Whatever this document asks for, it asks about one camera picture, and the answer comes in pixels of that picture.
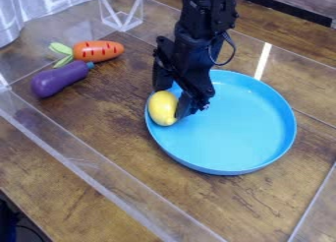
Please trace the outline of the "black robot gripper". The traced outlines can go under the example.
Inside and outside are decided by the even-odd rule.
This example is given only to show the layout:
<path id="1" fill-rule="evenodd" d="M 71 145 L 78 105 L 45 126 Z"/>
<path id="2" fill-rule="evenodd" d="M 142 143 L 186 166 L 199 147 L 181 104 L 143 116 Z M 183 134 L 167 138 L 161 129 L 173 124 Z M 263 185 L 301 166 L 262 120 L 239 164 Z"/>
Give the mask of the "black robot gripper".
<path id="1" fill-rule="evenodd" d="M 165 91 L 175 82 L 182 89 L 174 113 L 177 119 L 209 107 L 207 98 L 214 95 L 210 68 L 213 65 L 225 65 L 233 58 L 230 54 L 222 63 L 215 62 L 223 42 L 234 51 L 234 44 L 226 32 L 210 37 L 191 38 L 179 25 L 174 27 L 174 40 L 163 36 L 155 37 L 151 86 L 154 91 Z"/>

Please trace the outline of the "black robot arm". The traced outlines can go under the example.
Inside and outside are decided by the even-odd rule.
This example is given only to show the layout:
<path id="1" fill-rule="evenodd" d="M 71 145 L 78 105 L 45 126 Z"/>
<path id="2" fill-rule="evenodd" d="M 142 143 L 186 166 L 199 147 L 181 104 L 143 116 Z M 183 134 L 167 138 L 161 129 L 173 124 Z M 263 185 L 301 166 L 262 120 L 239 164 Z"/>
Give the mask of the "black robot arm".
<path id="1" fill-rule="evenodd" d="M 210 105 L 210 68 L 233 58 L 235 47 L 226 31 L 234 28 L 237 17 L 234 0 L 182 0 L 174 40 L 155 37 L 151 85 L 154 91 L 165 91 L 173 84 L 181 88 L 177 120 Z"/>

